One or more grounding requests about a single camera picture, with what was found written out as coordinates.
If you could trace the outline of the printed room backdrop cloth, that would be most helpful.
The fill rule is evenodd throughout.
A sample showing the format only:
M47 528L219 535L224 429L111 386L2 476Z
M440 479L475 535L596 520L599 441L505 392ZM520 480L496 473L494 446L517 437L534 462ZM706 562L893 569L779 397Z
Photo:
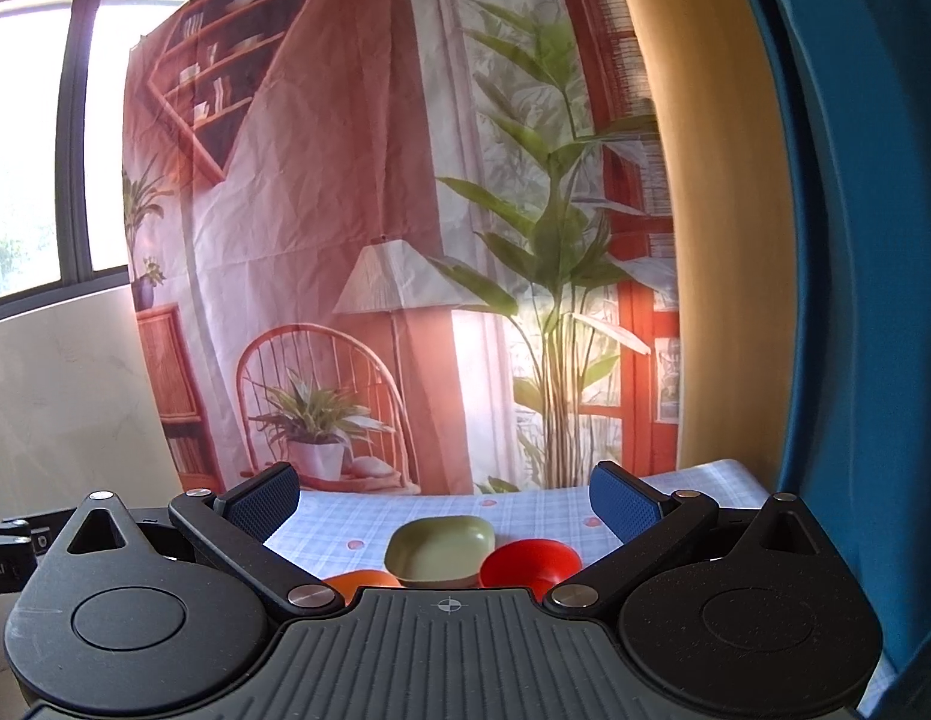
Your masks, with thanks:
M677 463L672 210L626 0L190 0L131 53L122 179L185 486Z

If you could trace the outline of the red round bowl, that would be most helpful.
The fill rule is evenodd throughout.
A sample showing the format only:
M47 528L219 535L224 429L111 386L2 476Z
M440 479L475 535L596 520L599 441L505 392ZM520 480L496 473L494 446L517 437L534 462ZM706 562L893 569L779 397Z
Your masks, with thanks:
M480 567L482 589L525 589L541 601L558 583L582 569L568 544L547 538L518 539L496 548Z

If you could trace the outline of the orange-red round bowl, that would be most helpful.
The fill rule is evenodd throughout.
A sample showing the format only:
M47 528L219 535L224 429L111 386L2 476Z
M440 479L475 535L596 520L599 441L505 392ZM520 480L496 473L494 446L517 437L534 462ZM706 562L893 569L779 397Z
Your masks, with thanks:
M325 585L332 587L342 595L346 605L355 600L355 596L364 589L400 589L402 584L390 573L382 569L358 569L343 574L324 578Z

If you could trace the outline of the blue curtain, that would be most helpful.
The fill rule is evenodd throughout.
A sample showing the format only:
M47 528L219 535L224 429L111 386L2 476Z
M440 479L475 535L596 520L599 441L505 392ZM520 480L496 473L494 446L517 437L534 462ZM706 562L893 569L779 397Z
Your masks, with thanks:
M874 718L931 718L931 0L750 0L786 130L797 335L779 481L881 621Z

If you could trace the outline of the green square plate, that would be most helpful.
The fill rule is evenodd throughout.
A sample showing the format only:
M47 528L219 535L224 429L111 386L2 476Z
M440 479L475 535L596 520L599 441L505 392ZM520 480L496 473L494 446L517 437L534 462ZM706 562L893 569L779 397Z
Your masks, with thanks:
M471 589L495 548L495 530L485 518L417 518L395 530L384 567L407 589Z

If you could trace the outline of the dark window frame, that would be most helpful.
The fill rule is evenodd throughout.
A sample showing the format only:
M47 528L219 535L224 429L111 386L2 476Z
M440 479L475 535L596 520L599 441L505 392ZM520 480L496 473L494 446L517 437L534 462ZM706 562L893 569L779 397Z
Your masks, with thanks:
M53 116L53 206L58 277L0 298L0 320L130 282L124 265L92 266L86 202L86 112L92 28L104 0L71 0Z

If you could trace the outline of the yellow wooden panel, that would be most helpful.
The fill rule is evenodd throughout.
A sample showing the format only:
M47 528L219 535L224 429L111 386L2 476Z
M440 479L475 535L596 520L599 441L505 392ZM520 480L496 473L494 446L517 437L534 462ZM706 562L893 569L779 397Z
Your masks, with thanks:
M664 146L677 245L678 461L774 486L796 349L785 127L750 0L626 0Z

